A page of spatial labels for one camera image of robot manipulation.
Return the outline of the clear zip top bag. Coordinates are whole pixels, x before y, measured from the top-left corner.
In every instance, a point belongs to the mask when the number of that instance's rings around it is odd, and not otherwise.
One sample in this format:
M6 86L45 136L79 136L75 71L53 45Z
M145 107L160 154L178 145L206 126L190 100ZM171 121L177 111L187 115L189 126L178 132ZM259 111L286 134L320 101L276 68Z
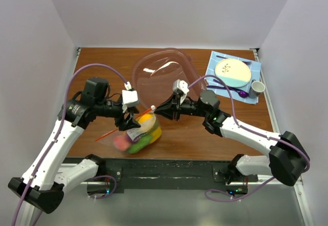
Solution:
M152 105L149 109L139 114L137 122L140 128L119 131L114 129L95 141L104 145L112 146L116 150L126 153L135 154L148 145L156 142L162 135L162 129L159 120L154 114L156 107Z

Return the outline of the pink fake peach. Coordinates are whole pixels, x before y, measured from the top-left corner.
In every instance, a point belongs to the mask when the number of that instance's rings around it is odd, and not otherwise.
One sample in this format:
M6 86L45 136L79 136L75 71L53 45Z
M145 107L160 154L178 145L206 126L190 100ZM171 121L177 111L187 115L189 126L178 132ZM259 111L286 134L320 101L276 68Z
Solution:
M124 152L130 147L130 143L126 140L124 136L116 136L113 139L113 144L117 150L122 152Z

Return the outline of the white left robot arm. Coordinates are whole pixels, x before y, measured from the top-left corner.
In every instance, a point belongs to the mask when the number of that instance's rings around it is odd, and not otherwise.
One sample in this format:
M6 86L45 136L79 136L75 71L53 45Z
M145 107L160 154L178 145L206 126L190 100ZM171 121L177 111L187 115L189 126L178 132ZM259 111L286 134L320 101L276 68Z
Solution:
M105 162L88 155L76 166L73 178L57 176L57 171L68 151L97 117L113 118L120 131L139 128L134 119L138 113L137 92L126 81L119 99L110 99L110 85L104 78L87 79L84 89L63 103L52 134L30 168L21 176L13 177L8 188L26 203L47 214L60 205L69 186L92 178L101 181L106 176Z

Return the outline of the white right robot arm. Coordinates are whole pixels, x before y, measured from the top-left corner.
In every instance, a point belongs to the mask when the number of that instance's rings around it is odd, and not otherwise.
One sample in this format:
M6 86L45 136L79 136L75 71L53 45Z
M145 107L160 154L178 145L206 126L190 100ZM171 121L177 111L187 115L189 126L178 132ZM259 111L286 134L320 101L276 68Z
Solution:
M260 156L237 155L228 166L233 181L248 175L271 175L286 186L294 186L309 169L310 158L295 134L268 132L236 120L220 110L220 101L210 90L201 91L198 100L174 92L160 104L155 114L170 120L181 115L203 117L203 126L210 133L241 142L261 153Z

